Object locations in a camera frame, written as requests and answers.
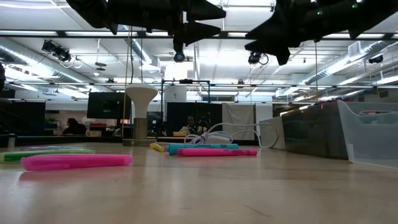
lamp shade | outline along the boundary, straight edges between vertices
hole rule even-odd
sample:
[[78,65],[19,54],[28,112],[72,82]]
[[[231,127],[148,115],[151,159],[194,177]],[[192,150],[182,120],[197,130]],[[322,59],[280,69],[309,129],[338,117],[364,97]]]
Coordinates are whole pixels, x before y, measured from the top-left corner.
[[128,85],[125,91],[134,103],[136,118],[147,118],[148,105],[157,95],[156,87],[143,83],[134,83]]

yellow highlighter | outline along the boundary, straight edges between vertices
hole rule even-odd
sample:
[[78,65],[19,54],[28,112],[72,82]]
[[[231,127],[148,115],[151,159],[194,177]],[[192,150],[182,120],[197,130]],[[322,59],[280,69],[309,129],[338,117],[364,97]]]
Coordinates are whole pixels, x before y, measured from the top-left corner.
[[149,147],[150,147],[151,149],[158,150],[159,152],[165,152],[165,148],[162,147],[162,146],[160,146],[160,145],[158,145],[158,144],[156,144],[156,143],[151,143],[151,144],[149,145]]

computer monitor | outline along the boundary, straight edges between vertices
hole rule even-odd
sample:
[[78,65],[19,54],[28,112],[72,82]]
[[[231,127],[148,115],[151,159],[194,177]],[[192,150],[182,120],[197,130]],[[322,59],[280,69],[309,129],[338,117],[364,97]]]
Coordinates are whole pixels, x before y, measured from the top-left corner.
[[[87,118],[123,119],[124,93],[90,93]],[[131,99],[126,95],[124,119],[130,118]]]

pink object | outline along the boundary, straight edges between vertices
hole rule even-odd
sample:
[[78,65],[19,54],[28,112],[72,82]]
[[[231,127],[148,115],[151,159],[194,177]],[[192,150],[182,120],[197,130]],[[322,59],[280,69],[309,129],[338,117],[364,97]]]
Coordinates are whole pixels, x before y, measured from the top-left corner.
[[182,149],[178,150],[178,154],[184,156],[256,156],[256,150],[240,150],[240,149]]
[[52,154],[21,159],[22,166],[28,171],[126,166],[131,163],[132,157],[123,154]]

table surface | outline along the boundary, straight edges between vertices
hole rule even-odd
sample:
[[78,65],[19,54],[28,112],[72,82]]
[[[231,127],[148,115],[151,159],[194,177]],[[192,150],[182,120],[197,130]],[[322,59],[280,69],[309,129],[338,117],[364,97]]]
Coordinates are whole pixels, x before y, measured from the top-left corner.
[[169,157],[111,143],[133,166],[24,172],[0,164],[0,223],[397,223],[398,172],[262,149],[257,157]]

